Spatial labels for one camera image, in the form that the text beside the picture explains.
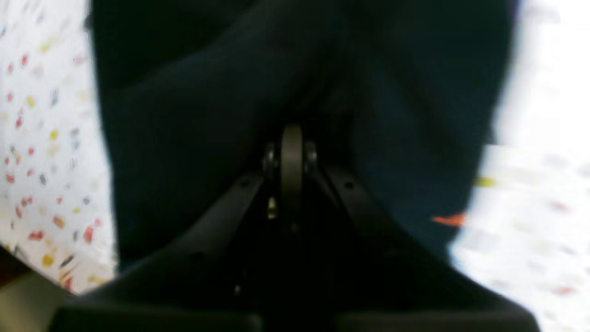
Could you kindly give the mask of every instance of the dark navy fabric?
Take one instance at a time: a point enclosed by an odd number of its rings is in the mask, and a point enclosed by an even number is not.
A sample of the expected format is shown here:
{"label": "dark navy fabric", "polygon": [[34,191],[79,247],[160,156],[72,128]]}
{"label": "dark navy fabric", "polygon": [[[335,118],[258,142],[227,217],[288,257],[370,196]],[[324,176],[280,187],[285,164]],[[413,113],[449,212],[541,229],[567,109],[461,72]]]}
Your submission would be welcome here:
{"label": "dark navy fabric", "polygon": [[120,258],[185,230],[269,137],[303,123],[440,258],[466,206],[509,58],[484,0],[94,1]]}

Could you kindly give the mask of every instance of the black fabric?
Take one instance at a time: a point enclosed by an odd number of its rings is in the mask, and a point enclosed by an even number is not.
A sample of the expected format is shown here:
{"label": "black fabric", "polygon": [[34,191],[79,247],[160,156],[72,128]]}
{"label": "black fabric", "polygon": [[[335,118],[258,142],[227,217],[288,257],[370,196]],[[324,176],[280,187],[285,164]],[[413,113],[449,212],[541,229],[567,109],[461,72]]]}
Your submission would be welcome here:
{"label": "black fabric", "polygon": [[503,1],[94,1],[120,258],[198,219],[290,122],[445,258],[510,44]]}

